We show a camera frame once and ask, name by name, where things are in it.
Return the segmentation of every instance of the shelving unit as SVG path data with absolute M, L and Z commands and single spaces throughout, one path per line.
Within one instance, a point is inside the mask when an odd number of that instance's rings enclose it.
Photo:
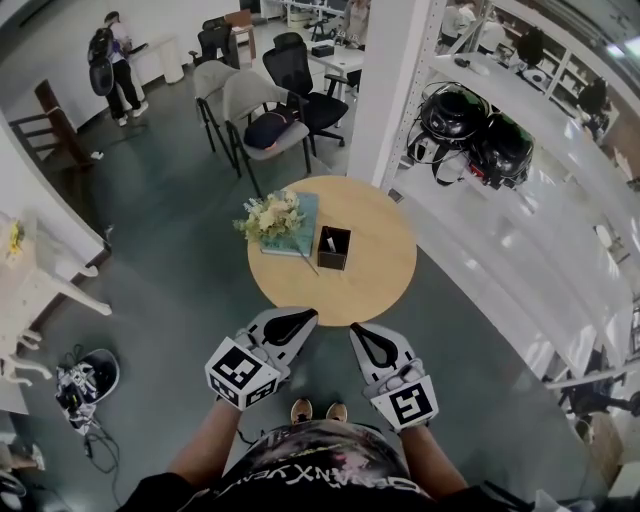
M 532 25 L 504 7 L 496 7 L 495 9 L 505 18 L 506 23 L 503 26 L 510 38 L 509 43 L 501 43 L 501 46 L 510 51 L 514 51 L 514 37 L 522 37 L 522 34 Z M 543 51 L 545 59 L 536 67 L 551 78 L 550 87 L 544 89 L 545 97 L 558 105 L 565 114 L 571 117 L 577 117 L 579 115 L 577 109 L 578 95 L 582 88 L 589 85 L 598 75 L 573 55 L 562 43 L 554 40 L 548 34 L 545 34 L 545 48 Z M 617 117 L 618 110 L 613 106 L 612 112 L 609 115 L 609 128 L 613 125 Z
M 488 76 L 456 65 L 454 56 L 419 56 L 424 68 L 419 65 L 416 72 L 394 144 L 397 160 L 391 159 L 383 187 L 404 197 L 400 204 L 410 216 L 420 247 L 536 375 L 546 372 L 555 353 L 574 375 L 583 375 L 596 346 L 606 347 L 614 366 L 624 364 L 632 296 L 565 180 L 573 176 L 597 203 L 636 265 L 640 239 L 629 219 L 635 218 L 638 207 L 624 182 L 608 169 L 606 157 L 563 113 L 574 114 L 574 107 L 553 93 L 565 90 L 558 82 L 568 73 L 572 54 L 565 49 L 560 58 L 553 51 L 559 54 L 548 48 L 545 55 L 553 55 L 549 60 L 556 62 L 557 70 L 550 74 L 544 94 L 484 55 L 455 57 L 485 66 Z M 428 83 L 442 80 L 461 83 L 505 112 L 535 138 L 538 153 L 550 155 L 534 159 L 532 175 L 517 191 L 485 187 L 470 173 L 463 182 L 439 187 L 430 169 L 401 160 L 420 93 Z M 552 168 L 545 168 L 542 161 L 551 162 Z

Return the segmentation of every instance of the white desk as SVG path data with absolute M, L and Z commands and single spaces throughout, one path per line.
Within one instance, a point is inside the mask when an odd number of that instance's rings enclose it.
M 329 72 L 328 70 L 331 69 L 331 71 L 335 72 L 338 76 L 346 78 L 347 73 L 359 71 L 364 67 L 363 51 L 345 48 L 344 46 L 335 46 L 333 41 L 319 41 L 317 43 L 305 41 L 305 43 L 309 51 L 309 60 L 324 66 L 325 74 L 327 74 Z M 321 46 L 324 44 L 333 45 L 335 53 L 327 57 L 316 57 L 311 53 L 311 49 L 314 46 Z M 345 97 L 346 87 L 344 84 L 338 82 L 338 99 L 340 101 L 344 101 Z M 338 121 L 336 127 L 340 127 L 340 121 Z
M 150 53 L 158 54 L 162 64 L 164 79 L 168 84 L 175 84 L 184 78 L 182 61 L 180 60 L 180 50 L 178 49 L 178 38 L 175 34 L 169 34 L 153 41 L 149 41 L 149 46 L 139 51 L 129 59 L 133 64 L 145 55 Z

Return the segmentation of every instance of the white shirt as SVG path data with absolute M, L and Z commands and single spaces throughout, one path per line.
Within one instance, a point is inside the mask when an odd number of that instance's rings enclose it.
M 457 7 L 450 5 L 444 11 L 444 18 L 442 19 L 442 33 L 449 37 L 458 37 L 458 29 L 460 11 Z
M 504 28 L 497 21 L 487 21 L 482 29 L 480 36 L 480 46 L 486 48 L 490 52 L 495 52 L 498 45 L 504 41 L 507 36 Z
M 122 46 L 129 41 L 129 35 L 124 28 L 124 25 L 122 23 L 116 22 L 109 28 L 111 29 L 111 32 L 113 32 L 113 38 L 120 43 L 120 48 L 122 48 Z M 124 57 L 120 52 L 113 52 L 110 60 L 112 64 L 115 64 L 116 62 L 123 59 Z
M 467 31 L 467 29 L 469 28 L 469 25 L 471 25 L 474 21 L 476 21 L 476 15 L 473 14 L 473 11 L 469 9 L 469 7 L 467 7 L 466 5 L 460 7 L 459 13 L 460 13 L 460 17 L 458 19 L 458 24 L 459 24 L 458 34 L 462 35 Z

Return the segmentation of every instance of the teal book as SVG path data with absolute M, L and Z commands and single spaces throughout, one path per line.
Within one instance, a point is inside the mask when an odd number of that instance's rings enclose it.
M 316 218 L 318 216 L 318 196 L 316 194 L 299 193 L 300 213 L 305 217 L 293 239 L 289 236 L 276 236 L 272 239 L 260 241 L 260 250 L 264 254 L 281 254 L 284 256 L 311 257 L 313 236 L 316 231 Z

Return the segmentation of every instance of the gray floor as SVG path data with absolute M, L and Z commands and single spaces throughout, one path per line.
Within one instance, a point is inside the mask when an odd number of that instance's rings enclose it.
M 246 243 L 231 226 L 253 193 L 248 177 L 238 180 L 211 153 L 189 79 L 157 88 L 149 102 L 142 121 L 149 129 L 112 146 L 93 171 L 101 221 L 115 226 L 113 255 L 84 288 L 109 301 L 114 314 L 105 318 L 65 302 L 34 357 L 53 370 L 76 343 L 118 355 L 120 385 L 98 417 L 120 444 L 122 500 L 141 478 L 166 468 L 213 405 L 203 365 L 223 337 L 271 306 L 249 271 Z M 104 120 L 85 139 L 96 149 L 123 133 Z M 316 174 L 323 168 L 315 162 Z M 265 191 L 302 178 L 301 148 L 257 174 Z M 376 321 L 403 332 L 423 358 L 441 408 L 433 431 L 471 483 L 491 479 L 525 498 L 539 488 L 556 498 L 605 492 L 552 396 L 422 252 L 409 289 Z M 292 383 L 245 413 L 242 431 L 255 439 L 287 422 L 292 401 L 303 395 L 320 414 L 341 398 L 354 421 L 384 427 L 362 387 L 347 330 L 318 328 Z M 74 510 L 113 510 L 110 477 L 85 458 L 81 437 L 54 402 L 53 381 L 36 378 L 24 395 L 31 416 L 15 424 L 25 441 L 40 444 L 48 467 L 23 476 L 57 490 Z M 397 446 L 395 435 L 389 438 Z M 237 440 L 234 459 L 244 450 Z M 108 461 L 99 448 L 95 457 Z M 50 503 L 46 510 L 63 509 L 50 493 L 38 496 Z

